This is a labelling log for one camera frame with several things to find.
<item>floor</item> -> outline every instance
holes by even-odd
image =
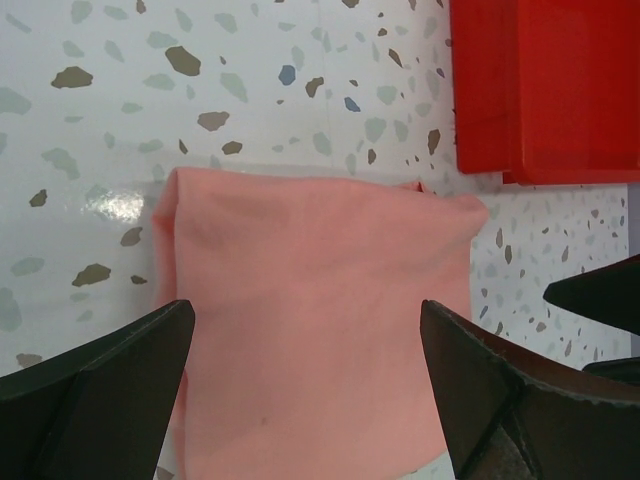
[[[0,374],[148,311],[175,166],[475,193],[475,322],[580,368],[629,336],[542,300],[629,254],[623,186],[503,187],[455,165],[449,0],[0,4]],[[168,447],[159,478],[176,472]],[[443,456],[418,475],[451,479]]]

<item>brown speckle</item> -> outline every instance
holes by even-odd
[[[36,193],[31,200],[29,200],[29,205],[32,207],[42,207],[47,203],[47,191],[40,190]]]
[[[240,142],[229,142],[225,143],[222,147],[222,152],[225,155],[235,155],[236,153],[240,153],[242,151],[243,145]]]
[[[42,362],[42,357],[32,353],[19,353],[16,355],[16,360],[22,368],[29,368]]]
[[[173,473],[162,467],[156,468],[156,475],[158,476],[158,480],[172,480],[173,477],[175,477]]]
[[[321,85],[324,85],[324,77],[317,77],[307,82],[304,89],[307,91],[307,95],[309,95],[310,98],[313,98],[316,96],[316,92]]]
[[[123,247],[133,247],[134,245],[137,245],[140,243],[141,232],[142,227],[135,227],[127,230],[120,240],[120,245]]]
[[[164,54],[176,72],[188,77],[200,75],[200,60],[187,52],[183,46],[167,48]]]
[[[74,287],[82,287],[83,285],[93,285],[94,283],[103,282],[111,276],[111,269],[94,263],[89,265],[83,271],[78,273],[76,279],[71,282]]]
[[[145,283],[147,283],[147,279],[142,278],[140,275],[132,275],[131,283],[133,283],[134,285],[144,285]]]
[[[393,48],[389,49],[389,57],[391,58],[391,60],[396,62],[400,66],[400,68],[404,68],[402,66],[402,60],[400,60],[400,55],[398,55],[398,52],[396,52]]]
[[[56,75],[51,82],[56,88],[88,87],[93,82],[93,75],[85,72],[80,67],[67,67]]]
[[[430,155],[433,155],[434,153],[436,153],[436,148],[438,148],[439,143],[440,143],[440,130],[438,129],[431,130],[429,132],[429,137],[427,142]]]
[[[198,125],[200,125],[205,130],[215,132],[220,127],[224,126],[225,123],[227,123],[229,117],[230,115],[227,112],[201,113],[198,116]]]
[[[498,248],[502,248],[502,245],[504,245],[504,235],[502,234],[502,228],[498,229],[498,233],[496,234],[496,245]]]

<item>red plastic bin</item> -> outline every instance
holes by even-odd
[[[458,168],[640,181],[640,0],[451,0]]]

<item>gray speckle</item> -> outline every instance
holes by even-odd
[[[237,74],[220,74],[220,83],[231,95],[236,97],[241,102],[247,103],[249,101],[249,98],[247,96],[247,89],[244,86],[244,82]]]
[[[126,20],[127,18],[129,18],[129,15],[127,14],[127,12],[125,12],[121,8],[112,7],[110,5],[107,5],[106,7],[104,7],[104,13],[105,15],[113,18],[114,20]]]
[[[391,105],[398,95],[398,89],[394,86],[384,85],[382,87],[378,87],[378,98],[385,105]]]
[[[142,110],[142,107],[137,103],[125,102],[120,109],[122,113],[136,113]]]
[[[431,112],[431,104],[430,103],[419,103],[415,107],[416,113],[421,117],[426,117]]]
[[[166,469],[164,469],[162,467],[158,467],[156,469],[156,475],[158,476],[158,480],[173,480],[173,477],[175,476],[169,470],[166,470]]]
[[[75,43],[70,40],[62,42],[62,51],[67,57],[82,58],[84,52]]]
[[[31,110],[31,102],[15,90],[8,87],[0,87],[0,115],[3,113],[15,113],[24,115]]]
[[[424,33],[422,36],[425,40],[428,40],[431,35],[433,35],[438,28],[438,20],[435,17],[427,18],[427,21],[424,26]]]
[[[176,18],[178,19],[178,25],[185,32],[190,32],[193,28],[193,22],[189,16],[179,8],[176,8]]]
[[[407,138],[409,138],[409,127],[400,120],[395,120],[393,122],[393,126],[396,130],[396,137],[399,142],[406,142]]]
[[[198,116],[198,125],[200,125],[205,130],[210,132],[215,132],[220,127],[223,127],[227,120],[229,120],[228,112],[206,112],[201,113]]]
[[[118,45],[115,44],[115,42],[112,42],[111,40],[107,40],[106,42],[104,42],[104,51],[114,60],[117,60],[120,63],[124,63],[122,52],[120,51]]]
[[[216,13],[213,19],[229,33],[236,33],[238,31],[236,17],[230,13]]]
[[[347,158],[345,158],[344,163],[347,166],[347,171],[351,175],[355,175],[356,174],[356,164],[357,164],[356,156],[353,153],[350,153],[349,155],[347,155]]]
[[[24,23],[22,23],[20,20],[18,20],[16,17],[11,15],[10,13],[7,13],[7,15],[4,18],[7,20],[7,23],[9,23],[9,25],[13,25],[14,27],[16,27],[21,32],[23,32],[23,33],[31,33],[31,27],[29,27],[29,26],[25,25]]]
[[[278,79],[284,86],[291,85],[296,81],[296,69],[293,65],[283,65],[280,70],[280,74],[278,75]]]
[[[440,77],[433,70],[427,70],[427,86],[431,92],[431,97],[438,100],[440,97]]]
[[[367,140],[376,143],[387,129],[387,121],[382,118],[369,118],[364,123]]]
[[[0,331],[15,332],[22,324],[20,306],[13,298],[13,291],[0,288]]]
[[[69,155],[69,152],[62,148],[54,148],[42,154],[45,162],[50,162],[56,170],[62,170],[67,174],[69,180],[77,180],[80,178],[78,171],[78,162]]]
[[[90,296],[91,294],[89,292],[76,292],[69,295],[69,300],[73,303],[84,302]]]
[[[19,353],[16,355],[16,360],[20,367],[30,368],[42,362],[42,357],[33,353]]]
[[[176,86],[175,82],[171,80],[171,77],[164,73],[149,75],[142,83],[147,87],[157,90],[173,90]]]
[[[313,146],[318,153],[327,157],[332,153],[331,140],[327,138],[324,132],[318,132],[313,136]]]
[[[88,322],[93,318],[93,311],[85,310],[82,314],[76,318],[76,322]]]
[[[91,2],[76,0],[71,4],[71,23],[74,25],[82,23],[91,15],[92,11],[93,5],[91,5]]]
[[[120,240],[120,245],[123,247],[133,247],[140,243],[140,233],[142,227],[135,227],[127,230]]]
[[[154,138],[153,140],[149,140],[148,142],[141,142],[140,145],[138,145],[138,151],[140,153],[151,153],[155,152],[156,150],[160,150],[163,146],[164,145],[160,140]]]
[[[11,266],[14,277],[23,277],[39,272],[44,267],[44,258],[27,257],[17,261]]]
[[[74,287],[82,287],[84,285],[93,285],[94,283],[103,282],[111,276],[111,269],[94,263],[89,265],[83,271],[78,273],[76,279],[71,282]]]
[[[487,268],[484,270],[484,275],[487,278],[495,278],[498,276],[498,270],[494,264],[487,265]]]
[[[302,67],[304,67],[304,52],[300,47],[295,46],[291,49],[291,58],[298,71],[302,70]]]
[[[151,48],[169,48],[178,44],[178,40],[168,33],[151,32],[147,37],[147,44]]]
[[[347,110],[349,110],[350,112],[360,112],[360,107],[358,106],[358,104],[356,102],[353,101],[353,99],[351,97],[345,97],[344,99],[344,106],[347,108]]]
[[[104,143],[109,150],[111,150],[116,145],[116,137],[114,137],[111,133],[107,132],[104,134]]]

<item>folded cloth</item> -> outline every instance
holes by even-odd
[[[376,480],[446,450],[420,306],[470,315],[474,197],[420,183],[175,170],[158,305],[196,330],[174,409],[186,480]]]

